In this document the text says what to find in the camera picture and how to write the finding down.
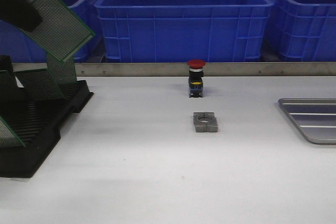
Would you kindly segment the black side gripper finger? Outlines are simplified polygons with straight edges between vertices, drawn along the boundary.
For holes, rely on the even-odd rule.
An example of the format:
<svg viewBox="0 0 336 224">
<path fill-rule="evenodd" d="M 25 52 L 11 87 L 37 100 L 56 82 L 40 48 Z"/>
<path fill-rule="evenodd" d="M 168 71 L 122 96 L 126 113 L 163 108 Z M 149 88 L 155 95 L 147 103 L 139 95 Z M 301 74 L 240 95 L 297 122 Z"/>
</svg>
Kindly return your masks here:
<svg viewBox="0 0 336 224">
<path fill-rule="evenodd" d="M 28 0 L 1 0 L 1 20 L 32 32 L 42 23 L 43 18 Z"/>
</svg>

